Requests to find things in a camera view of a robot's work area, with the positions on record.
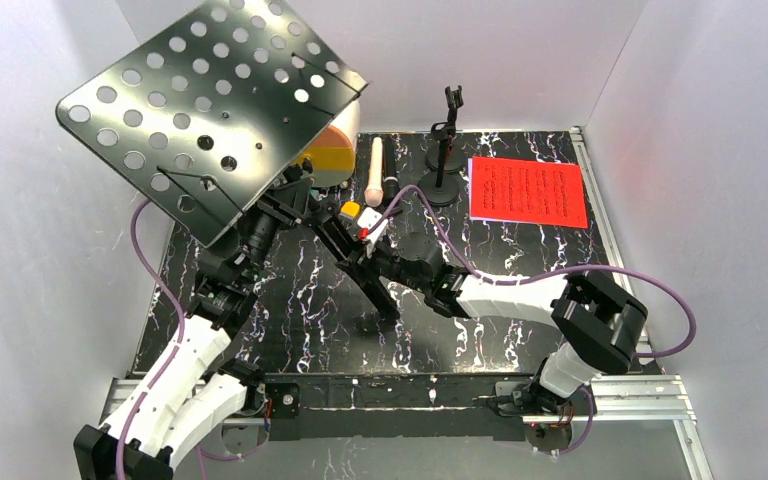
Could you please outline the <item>pink microphone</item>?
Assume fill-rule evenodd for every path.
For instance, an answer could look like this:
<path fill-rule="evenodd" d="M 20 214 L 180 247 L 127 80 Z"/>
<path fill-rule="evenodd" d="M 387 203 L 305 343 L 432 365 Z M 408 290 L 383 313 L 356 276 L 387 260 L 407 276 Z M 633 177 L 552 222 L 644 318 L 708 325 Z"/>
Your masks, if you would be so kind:
<path fill-rule="evenodd" d="M 383 165 L 383 140 L 374 137 L 371 144 L 370 165 L 368 181 L 364 191 L 365 203 L 372 208 L 379 207 L 383 201 L 382 165 Z"/>

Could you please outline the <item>black handheld microphone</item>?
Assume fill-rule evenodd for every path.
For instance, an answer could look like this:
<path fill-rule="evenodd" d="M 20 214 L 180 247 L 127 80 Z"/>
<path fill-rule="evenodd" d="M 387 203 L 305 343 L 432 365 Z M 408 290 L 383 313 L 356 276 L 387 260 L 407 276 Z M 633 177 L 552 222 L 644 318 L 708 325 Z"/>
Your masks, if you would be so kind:
<path fill-rule="evenodd" d="M 396 147 L 390 136 L 383 139 L 382 175 L 383 204 L 389 206 L 400 189 L 397 178 Z"/>

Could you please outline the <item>black tripod music stand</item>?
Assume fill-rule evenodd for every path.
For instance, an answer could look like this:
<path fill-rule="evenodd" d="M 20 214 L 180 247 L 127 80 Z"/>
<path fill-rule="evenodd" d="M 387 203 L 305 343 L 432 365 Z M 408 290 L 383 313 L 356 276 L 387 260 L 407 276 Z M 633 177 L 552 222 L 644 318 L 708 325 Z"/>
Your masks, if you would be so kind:
<path fill-rule="evenodd" d="M 311 191 L 297 156 L 366 87 L 286 2 L 206 1 L 67 94 L 55 114 L 203 251 L 225 254 L 267 190 Z M 334 256 L 358 240 L 311 194 L 296 225 Z"/>

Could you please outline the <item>red sheet music page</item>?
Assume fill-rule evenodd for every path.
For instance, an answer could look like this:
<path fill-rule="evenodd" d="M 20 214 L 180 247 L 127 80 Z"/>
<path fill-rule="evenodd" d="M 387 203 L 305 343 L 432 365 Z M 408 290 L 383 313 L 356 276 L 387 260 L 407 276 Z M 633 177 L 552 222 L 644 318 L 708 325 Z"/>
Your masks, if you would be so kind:
<path fill-rule="evenodd" d="M 587 228 L 582 171 L 569 163 L 473 157 L 473 220 Z"/>

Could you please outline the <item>black desktop microphone stand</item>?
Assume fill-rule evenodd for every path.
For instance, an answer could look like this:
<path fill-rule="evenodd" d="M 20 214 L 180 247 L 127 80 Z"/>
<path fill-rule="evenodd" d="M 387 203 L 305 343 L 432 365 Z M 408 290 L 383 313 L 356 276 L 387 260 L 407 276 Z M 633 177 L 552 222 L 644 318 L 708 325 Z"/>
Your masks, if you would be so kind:
<path fill-rule="evenodd" d="M 438 142 L 436 170 L 425 174 L 418 181 L 417 186 L 431 206 L 446 207 L 454 204 L 460 197 L 457 181 L 445 170 L 454 133 L 446 122 L 433 124 L 430 133 Z"/>

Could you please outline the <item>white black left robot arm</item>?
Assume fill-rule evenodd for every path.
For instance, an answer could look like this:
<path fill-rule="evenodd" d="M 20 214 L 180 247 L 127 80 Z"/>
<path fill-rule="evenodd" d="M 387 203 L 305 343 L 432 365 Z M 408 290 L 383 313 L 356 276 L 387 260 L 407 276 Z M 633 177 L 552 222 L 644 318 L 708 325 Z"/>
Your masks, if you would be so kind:
<path fill-rule="evenodd" d="M 262 380 L 236 359 L 209 367 L 249 319 L 257 300 L 251 286 L 278 230 L 279 212 L 255 207 L 238 224 L 239 238 L 225 254 L 204 250 L 188 305 L 147 262 L 137 237 L 140 204 L 131 217 L 131 243 L 139 261 L 171 301 L 177 327 L 163 352 L 124 402 L 97 426 L 84 426 L 73 442 L 84 479 L 170 479 L 191 450 L 221 421 L 244 409 Z"/>

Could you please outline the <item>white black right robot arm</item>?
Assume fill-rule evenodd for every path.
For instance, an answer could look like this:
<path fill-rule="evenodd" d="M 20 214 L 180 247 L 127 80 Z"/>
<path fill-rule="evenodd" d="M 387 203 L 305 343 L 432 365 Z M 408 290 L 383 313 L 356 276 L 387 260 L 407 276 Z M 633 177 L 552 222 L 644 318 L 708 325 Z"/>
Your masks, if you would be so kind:
<path fill-rule="evenodd" d="M 354 280 L 386 321 L 400 311 L 390 280 L 422 294 L 424 303 L 447 318 L 505 317 L 556 328 L 564 338 L 528 380 L 486 399 L 499 416 L 565 414 L 577 390 L 600 374 L 629 371 L 648 310 L 596 265 L 582 272 L 533 281 L 524 276 L 478 277 L 449 263 L 431 240 L 415 240 L 404 251 L 388 237 L 354 241 L 338 266 Z"/>

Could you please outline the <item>yellow and grey eraser block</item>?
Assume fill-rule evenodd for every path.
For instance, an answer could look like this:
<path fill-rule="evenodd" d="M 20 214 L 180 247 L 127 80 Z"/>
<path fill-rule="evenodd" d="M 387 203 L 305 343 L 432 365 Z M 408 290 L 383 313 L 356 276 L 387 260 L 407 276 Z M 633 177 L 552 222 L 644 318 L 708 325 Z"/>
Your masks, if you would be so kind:
<path fill-rule="evenodd" d="M 362 206 L 354 201 L 347 201 L 340 207 L 339 216 L 354 222 L 362 212 Z"/>

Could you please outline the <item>round three-colour drawer cabinet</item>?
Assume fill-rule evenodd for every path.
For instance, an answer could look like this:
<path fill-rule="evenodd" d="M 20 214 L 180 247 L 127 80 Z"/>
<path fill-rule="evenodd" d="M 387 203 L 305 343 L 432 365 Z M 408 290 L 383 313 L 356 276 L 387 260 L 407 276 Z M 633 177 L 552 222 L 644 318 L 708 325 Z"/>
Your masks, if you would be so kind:
<path fill-rule="evenodd" d="M 297 156 L 295 165 L 312 167 L 314 188 L 340 186 L 354 174 L 359 126 L 360 101 L 355 100 Z"/>

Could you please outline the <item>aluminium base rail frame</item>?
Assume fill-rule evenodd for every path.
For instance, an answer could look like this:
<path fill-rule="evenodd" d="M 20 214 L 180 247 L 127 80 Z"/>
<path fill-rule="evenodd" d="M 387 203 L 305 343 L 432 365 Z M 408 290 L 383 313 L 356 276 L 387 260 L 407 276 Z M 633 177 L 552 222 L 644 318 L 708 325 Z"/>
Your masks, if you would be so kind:
<path fill-rule="evenodd" d="M 431 206 L 417 186 L 430 172 L 424 162 L 429 135 L 362 135 L 357 152 L 364 179 L 372 139 L 386 136 L 395 143 L 400 189 L 386 209 L 373 209 L 389 220 L 383 237 L 398 251 L 415 240 L 431 240 L 449 263 L 478 277 L 533 281 L 599 265 L 632 294 L 634 272 L 610 264 L 608 236 L 590 203 L 593 189 L 586 184 L 579 134 L 462 133 L 455 146 L 470 157 L 579 166 L 587 228 L 470 219 L 466 172 L 450 175 L 460 187 L 454 204 Z M 347 201 L 369 207 L 361 198 L 362 186 L 356 181 L 346 193 L 310 194 L 357 237 L 356 220 L 343 219 L 339 212 Z M 189 241 L 173 257 L 185 269 L 181 291 L 173 292 L 184 305 L 197 283 L 202 252 Z M 253 284 L 257 300 L 249 319 L 209 367 L 216 372 L 236 359 L 254 365 L 262 380 L 250 390 L 244 409 L 217 426 L 260 426 L 273 441 L 489 435 L 519 441 L 526 429 L 541 428 L 545 435 L 536 447 L 556 456 L 577 448 L 597 420 L 693 419 L 678 377 L 640 372 L 642 361 L 656 358 L 645 350 L 644 327 L 629 371 L 600 374 L 580 387 L 567 413 L 499 416 L 487 397 L 530 379 L 564 343 L 556 328 L 505 317 L 443 317 L 424 303 L 421 293 L 390 280 L 382 284 L 400 316 L 385 321 L 336 262 L 312 229 L 296 225 L 278 231 Z"/>

